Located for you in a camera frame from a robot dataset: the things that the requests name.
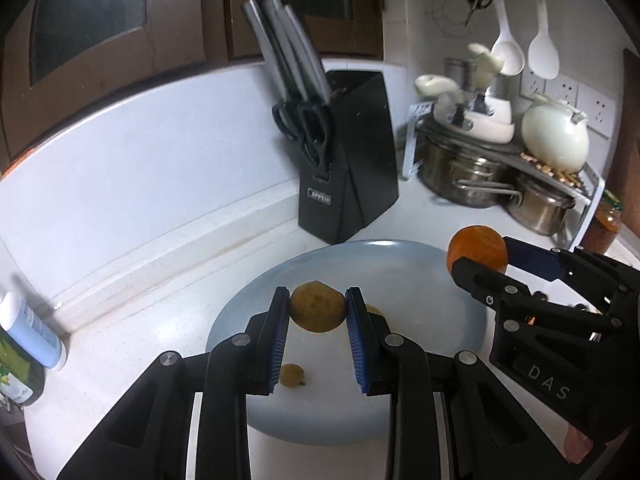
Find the orange tangerine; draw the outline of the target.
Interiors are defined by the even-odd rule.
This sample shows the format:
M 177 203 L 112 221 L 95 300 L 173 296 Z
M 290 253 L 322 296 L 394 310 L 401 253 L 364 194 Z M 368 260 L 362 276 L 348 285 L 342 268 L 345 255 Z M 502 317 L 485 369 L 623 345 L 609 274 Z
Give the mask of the orange tangerine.
M 501 273 L 506 272 L 509 264 L 506 242 L 489 226 L 466 226 L 451 237 L 446 255 L 449 273 L 460 258 L 469 258 Z

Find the yellow banana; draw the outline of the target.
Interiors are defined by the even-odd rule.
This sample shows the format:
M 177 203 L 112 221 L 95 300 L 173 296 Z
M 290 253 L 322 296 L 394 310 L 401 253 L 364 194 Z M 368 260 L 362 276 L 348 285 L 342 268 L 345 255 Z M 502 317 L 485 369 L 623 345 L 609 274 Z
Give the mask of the yellow banana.
M 372 304 L 366 304 L 366 310 L 369 314 L 375 314 L 375 315 L 379 315 L 379 316 L 383 316 L 384 313 L 378 309 L 375 306 L 372 306 Z

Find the small brown longan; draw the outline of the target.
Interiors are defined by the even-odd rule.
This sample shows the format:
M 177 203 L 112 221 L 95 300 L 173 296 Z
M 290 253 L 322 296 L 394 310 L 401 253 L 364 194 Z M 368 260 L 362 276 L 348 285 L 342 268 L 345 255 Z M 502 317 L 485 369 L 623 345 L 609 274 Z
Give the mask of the small brown longan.
M 280 369 L 279 382 L 286 388 L 306 385 L 303 367 L 295 363 L 286 363 Z

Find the tan round longan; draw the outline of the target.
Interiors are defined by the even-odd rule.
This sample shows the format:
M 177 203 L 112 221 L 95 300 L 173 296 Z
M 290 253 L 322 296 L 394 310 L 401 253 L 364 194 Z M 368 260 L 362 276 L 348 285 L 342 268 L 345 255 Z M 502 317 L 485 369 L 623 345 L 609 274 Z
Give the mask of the tan round longan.
M 290 298 L 290 317 L 311 333 L 326 333 L 340 326 L 346 318 L 345 297 L 319 281 L 301 284 Z

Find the small steel pot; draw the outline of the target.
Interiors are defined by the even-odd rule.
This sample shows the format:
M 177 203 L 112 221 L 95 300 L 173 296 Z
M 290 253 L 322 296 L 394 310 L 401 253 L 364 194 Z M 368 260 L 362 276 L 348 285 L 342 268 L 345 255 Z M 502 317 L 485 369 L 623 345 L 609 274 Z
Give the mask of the small steel pot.
M 506 203 L 506 212 L 521 226 L 543 236 L 558 234 L 567 211 L 575 207 L 574 197 L 527 174 L 516 177 L 515 189 L 518 195 Z

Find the brown wooden cutting board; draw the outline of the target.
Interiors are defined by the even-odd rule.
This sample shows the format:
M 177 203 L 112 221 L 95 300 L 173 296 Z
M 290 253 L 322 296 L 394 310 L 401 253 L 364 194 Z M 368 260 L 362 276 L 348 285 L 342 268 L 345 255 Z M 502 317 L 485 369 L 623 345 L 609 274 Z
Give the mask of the brown wooden cutting board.
M 625 49 L 624 95 L 620 131 L 608 172 L 608 189 L 623 203 L 623 224 L 639 235 L 639 57 Z

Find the large steel pot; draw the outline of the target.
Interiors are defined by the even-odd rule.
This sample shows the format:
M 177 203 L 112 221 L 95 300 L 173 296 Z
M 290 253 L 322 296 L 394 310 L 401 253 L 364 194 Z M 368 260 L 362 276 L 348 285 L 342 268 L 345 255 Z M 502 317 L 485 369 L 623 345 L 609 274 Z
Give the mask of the large steel pot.
M 435 194 L 455 204 L 485 209 L 500 200 L 519 205 L 522 193 L 504 177 L 508 168 L 472 148 L 427 136 L 424 144 L 422 182 Z

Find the metal corner shelf rack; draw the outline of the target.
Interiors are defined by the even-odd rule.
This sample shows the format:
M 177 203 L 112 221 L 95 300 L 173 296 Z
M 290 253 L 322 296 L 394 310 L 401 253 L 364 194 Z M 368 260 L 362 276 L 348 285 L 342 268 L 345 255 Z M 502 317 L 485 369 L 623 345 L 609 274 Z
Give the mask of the metal corner shelf rack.
M 582 212 L 578 220 L 570 223 L 568 228 L 561 229 L 563 237 L 560 238 L 560 244 L 567 249 L 573 249 L 582 244 L 604 191 L 604 179 L 588 162 L 585 162 L 578 173 L 574 174 L 573 180 L 567 179 L 561 182 L 557 177 L 546 174 L 535 164 L 526 160 L 522 156 L 524 148 L 520 144 L 514 141 L 508 144 L 476 142 L 460 133 L 447 130 L 435 122 L 432 108 L 433 102 L 430 101 L 417 102 L 409 106 L 405 136 L 405 159 L 402 162 L 402 176 L 406 180 L 413 179 L 421 165 L 421 162 L 416 160 L 416 148 L 420 138 L 449 141 L 455 146 L 469 148 L 490 160 L 502 162 L 522 174 L 529 174 L 565 195 L 572 196 L 576 206 L 582 206 Z

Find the white round ceramic pot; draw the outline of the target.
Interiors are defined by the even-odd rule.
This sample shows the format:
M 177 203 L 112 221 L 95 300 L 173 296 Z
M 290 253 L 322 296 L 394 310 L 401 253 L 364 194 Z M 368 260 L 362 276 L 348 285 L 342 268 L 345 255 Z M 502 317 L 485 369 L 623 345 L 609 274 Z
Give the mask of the white round ceramic pot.
M 535 92 L 522 117 L 522 138 L 529 153 L 553 169 L 574 174 L 589 154 L 588 117 L 576 107 Z

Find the green dish soap bottle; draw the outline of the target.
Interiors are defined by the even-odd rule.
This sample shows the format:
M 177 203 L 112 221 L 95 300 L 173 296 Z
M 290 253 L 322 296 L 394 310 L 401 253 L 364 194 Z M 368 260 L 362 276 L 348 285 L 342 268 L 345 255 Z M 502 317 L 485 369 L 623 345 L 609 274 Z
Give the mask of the green dish soap bottle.
M 1 393 L 15 404 L 34 404 L 44 390 L 44 368 L 5 331 L 0 335 Z

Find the blue white pump bottle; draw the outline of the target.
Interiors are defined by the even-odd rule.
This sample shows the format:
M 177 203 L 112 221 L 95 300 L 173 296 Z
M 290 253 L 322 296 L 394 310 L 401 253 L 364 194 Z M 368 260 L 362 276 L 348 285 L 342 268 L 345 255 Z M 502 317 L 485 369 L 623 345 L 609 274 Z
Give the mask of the blue white pump bottle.
M 66 364 L 64 342 L 22 296 L 7 292 L 1 300 L 0 315 L 2 330 L 43 367 L 60 370 Z

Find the light blue oval plate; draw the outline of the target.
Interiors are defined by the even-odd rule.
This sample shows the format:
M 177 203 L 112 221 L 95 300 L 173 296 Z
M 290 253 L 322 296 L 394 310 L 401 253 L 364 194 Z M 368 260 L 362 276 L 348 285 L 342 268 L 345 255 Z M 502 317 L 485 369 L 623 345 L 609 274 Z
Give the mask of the light blue oval plate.
M 487 314 L 446 269 L 446 254 L 408 240 L 360 240 L 306 252 L 266 271 L 221 310 L 206 347 L 242 332 L 268 309 L 279 286 L 319 281 L 344 292 L 360 288 L 364 301 L 385 316 L 390 329 L 427 352 L 454 356 L 483 347 Z M 385 396 L 368 398 L 356 382 L 345 326 L 315 334 L 288 328 L 283 361 L 303 367 L 305 382 L 277 385 L 270 396 L 250 396 L 248 424 L 268 436 L 300 444 L 342 445 L 381 434 L 388 427 Z

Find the black knife block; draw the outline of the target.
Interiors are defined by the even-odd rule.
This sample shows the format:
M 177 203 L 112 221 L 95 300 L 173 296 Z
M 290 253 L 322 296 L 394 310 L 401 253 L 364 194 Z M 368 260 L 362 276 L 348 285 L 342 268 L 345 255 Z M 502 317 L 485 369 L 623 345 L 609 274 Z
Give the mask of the black knife block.
M 299 171 L 298 225 L 326 244 L 343 243 L 398 200 L 396 151 L 383 74 L 331 70 L 329 175 Z

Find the white hanging ladle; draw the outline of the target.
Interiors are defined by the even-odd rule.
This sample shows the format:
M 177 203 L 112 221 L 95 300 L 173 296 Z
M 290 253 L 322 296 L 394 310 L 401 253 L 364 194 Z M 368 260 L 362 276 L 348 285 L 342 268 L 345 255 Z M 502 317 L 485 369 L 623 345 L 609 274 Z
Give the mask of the white hanging ladle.
M 525 66 L 525 55 L 515 40 L 509 23 L 508 12 L 504 0 L 494 0 L 497 15 L 499 33 L 496 41 L 491 47 L 491 54 L 503 59 L 503 66 L 500 70 L 504 76 L 518 76 Z

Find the white wall socket panel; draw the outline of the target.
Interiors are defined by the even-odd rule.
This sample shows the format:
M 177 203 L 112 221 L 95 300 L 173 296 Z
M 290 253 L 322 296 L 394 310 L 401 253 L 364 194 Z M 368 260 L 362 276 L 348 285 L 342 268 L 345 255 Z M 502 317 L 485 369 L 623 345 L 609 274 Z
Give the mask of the white wall socket panel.
M 562 74 L 554 79 L 541 78 L 526 66 L 521 73 L 520 95 L 529 99 L 535 92 L 576 107 L 587 115 L 590 129 L 605 139 L 612 138 L 616 127 L 616 99 Z

